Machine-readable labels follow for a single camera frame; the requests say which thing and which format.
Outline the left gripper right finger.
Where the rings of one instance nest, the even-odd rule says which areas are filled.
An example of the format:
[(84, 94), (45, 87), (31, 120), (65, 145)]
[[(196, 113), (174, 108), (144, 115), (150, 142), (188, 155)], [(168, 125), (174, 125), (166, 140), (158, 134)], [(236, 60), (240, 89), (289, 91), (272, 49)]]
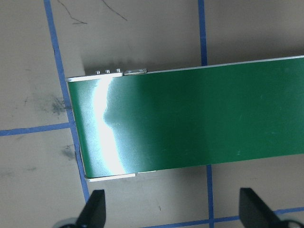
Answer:
[(283, 228), (283, 222), (251, 188), (240, 188), (239, 219), (245, 228)]

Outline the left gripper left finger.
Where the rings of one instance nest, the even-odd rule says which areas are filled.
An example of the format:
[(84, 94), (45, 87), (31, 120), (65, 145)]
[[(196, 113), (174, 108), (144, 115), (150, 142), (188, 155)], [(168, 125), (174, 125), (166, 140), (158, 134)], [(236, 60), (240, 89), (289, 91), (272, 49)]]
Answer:
[(103, 228), (106, 222), (105, 191), (94, 190), (77, 221), (77, 228)]

